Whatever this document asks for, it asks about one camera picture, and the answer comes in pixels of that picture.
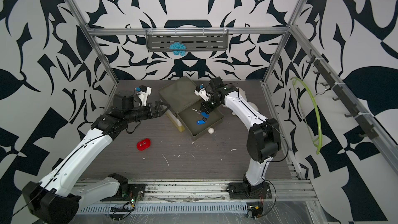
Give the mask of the grey slotted wall shelf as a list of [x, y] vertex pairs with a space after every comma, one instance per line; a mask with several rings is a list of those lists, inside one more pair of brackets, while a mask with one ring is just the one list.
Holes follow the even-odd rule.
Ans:
[[183, 43], [186, 51], [225, 51], [229, 46], [229, 32], [226, 29], [170, 29], [146, 31], [146, 47], [152, 52], [171, 52], [174, 42]]

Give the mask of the red toy with eyes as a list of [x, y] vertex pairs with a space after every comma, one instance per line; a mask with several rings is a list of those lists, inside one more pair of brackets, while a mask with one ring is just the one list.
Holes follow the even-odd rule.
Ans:
[[145, 149], [149, 148], [150, 146], [151, 146], [150, 139], [144, 139], [142, 141], [139, 141], [136, 145], [137, 150], [139, 150], [139, 151], [144, 151]]

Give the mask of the drawer unit olive cream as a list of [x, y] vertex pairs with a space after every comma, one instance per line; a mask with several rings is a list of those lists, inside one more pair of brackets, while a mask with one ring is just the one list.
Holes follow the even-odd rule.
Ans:
[[159, 89], [161, 101], [170, 106], [166, 115], [179, 132], [183, 132], [185, 127], [177, 114], [202, 99], [195, 94], [196, 87], [197, 85], [190, 78], [184, 76]]

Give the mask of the olive top drawer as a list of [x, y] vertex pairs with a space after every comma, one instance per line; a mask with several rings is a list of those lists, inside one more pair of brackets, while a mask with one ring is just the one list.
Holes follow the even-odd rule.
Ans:
[[182, 125], [187, 129], [193, 141], [196, 141], [208, 133], [208, 129], [214, 129], [215, 126], [222, 123], [224, 119], [224, 115], [218, 109], [214, 110], [210, 114], [206, 114], [204, 111], [201, 111], [200, 107], [202, 102], [203, 100], [198, 101], [187, 107], [182, 112], [177, 113], [177, 117], [181, 121]]

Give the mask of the white plush polar bear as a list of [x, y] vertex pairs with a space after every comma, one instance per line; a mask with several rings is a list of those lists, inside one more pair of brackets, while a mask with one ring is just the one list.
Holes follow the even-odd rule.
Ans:
[[243, 115], [248, 117], [254, 116], [259, 112], [258, 107], [247, 101], [246, 92], [240, 88], [228, 93], [224, 97], [223, 107], [229, 108], [235, 115]]

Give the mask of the teal crumpled scrunchie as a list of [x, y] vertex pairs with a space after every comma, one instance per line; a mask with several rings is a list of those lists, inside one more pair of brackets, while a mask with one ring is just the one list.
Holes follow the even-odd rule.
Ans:
[[170, 51], [175, 56], [185, 56], [186, 55], [186, 46], [180, 42], [174, 42], [169, 46]]

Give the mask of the green clothes hanger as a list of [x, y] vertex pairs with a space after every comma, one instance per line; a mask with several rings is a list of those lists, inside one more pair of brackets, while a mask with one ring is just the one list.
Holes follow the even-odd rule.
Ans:
[[[320, 155], [321, 148], [323, 146], [323, 129], [322, 129], [320, 110], [316, 101], [316, 96], [312, 93], [310, 87], [300, 78], [292, 77], [290, 78], [290, 80], [292, 82], [299, 110], [303, 115], [302, 118], [309, 132], [309, 137], [313, 145], [316, 147], [315, 154]], [[304, 112], [306, 107], [308, 107], [310, 103], [302, 103], [302, 100], [304, 100], [304, 95], [301, 95], [301, 93], [305, 93], [307, 95], [305, 98], [311, 102], [313, 107], [313, 109], [308, 110], [307, 113]]]

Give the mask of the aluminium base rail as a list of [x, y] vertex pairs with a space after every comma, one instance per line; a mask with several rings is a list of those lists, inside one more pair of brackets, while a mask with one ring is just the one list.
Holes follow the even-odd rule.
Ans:
[[[191, 203], [215, 201], [243, 201], [245, 194], [230, 197], [235, 191], [230, 183], [241, 185], [239, 180], [188, 180], [188, 179], [131, 179], [134, 187], [144, 184], [141, 190], [143, 201]], [[317, 200], [313, 185], [308, 180], [279, 179], [271, 180], [261, 193], [249, 197], [249, 201], [264, 200], [311, 201]]]

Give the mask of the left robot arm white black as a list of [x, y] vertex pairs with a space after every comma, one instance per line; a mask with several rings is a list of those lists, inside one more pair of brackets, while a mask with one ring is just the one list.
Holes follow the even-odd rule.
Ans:
[[82, 189], [73, 187], [94, 159], [129, 123], [161, 117], [170, 106], [162, 101], [147, 103], [148, 93], [121, 91], [110, 108], [97, 118], [83, 140], [40, 182], [29, 182], [22, 190], [30, 213], [48, 224], [67, 224], [83, 208], [100, 200], [124, 200], [129, 196], [128, 180], [111, 174]]

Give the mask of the dark wall hook rail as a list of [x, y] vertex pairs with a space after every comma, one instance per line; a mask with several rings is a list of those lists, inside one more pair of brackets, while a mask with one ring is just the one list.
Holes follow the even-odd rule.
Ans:
[[319, 74], [325, 80], [321, 83], [326, 88], [332, 90], [335, 94], [334, 101], [340, 101], [348, 110], [344, 116], [346, 118], [353, 118], [361, 128], [359, 137], [369, 138], [371, 140], [380, 137], [380, 133], [374, 121], [373, 115], [365, 109], [360, 103], [359, 99], [354, 96], [352, 91], [345, 82], [337, 75], [333, 68], [322, 56], [317, 56], [311, 49], [309, 63], [316, 68], [315, 74]]

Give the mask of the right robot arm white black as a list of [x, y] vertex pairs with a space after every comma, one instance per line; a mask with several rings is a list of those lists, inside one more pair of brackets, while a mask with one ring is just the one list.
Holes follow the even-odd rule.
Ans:
[[282, 148], [278, 122], [260, 114], [240, 95], [235, 86], [221, 85], [209, 93], [200, 85], [194, 93], [204, 100], [201, 112], [209, 115], [224, 105], [232, 110], [247, 128], [246, 148], [250, 155], [250, 163], [243, 177], [243, 191], [250, 197], [258, 194], [266, 184], [265, 174], [269, 164]]

